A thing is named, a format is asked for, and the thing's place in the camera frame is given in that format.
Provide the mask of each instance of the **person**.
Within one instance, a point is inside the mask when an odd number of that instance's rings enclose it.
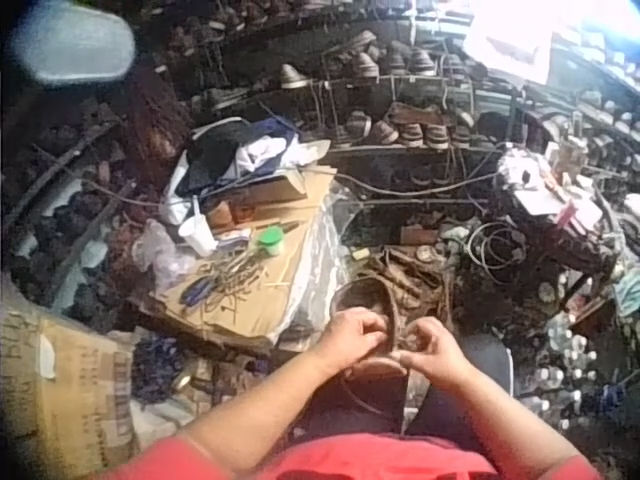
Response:
[[[273,453],[314,392],[330,379],[341,378],[342,372],[385,340],[384,320],[364,308],[353,308],[338,313],[314,347],[261,384],[216,406],[174,437],[157,442],[102,478],[601,478],[567,439],[474,365],[469,358],[474,357],[473,352],[465,355],[438,320],[418,319],[412,322],[410,332],[422,340],[425,348],[418,352],[399,350],[392,356],[424,375],[432,387],[404,436],[376,431],[378,424],[367,429],[371,422],[357,426],[346,416],[340,419],[330,412],[333,417],[319,422],[323,434],[303,437],[282,453]],[[435,420],[431,430],[442,429],[443,436],[455,437],[456,431],[460,434],[468,426],[472,433],[463,435],[467,435],[469,446],[429,436],[432,432],[428,426],[420,431],[414,424],[424,422],[425,415]],[[458,427],[443,428],[439,425],[441,417],[457,422]],[[475,440],[469,440],[469,435],[479,440],[478,445],[474,447]]]

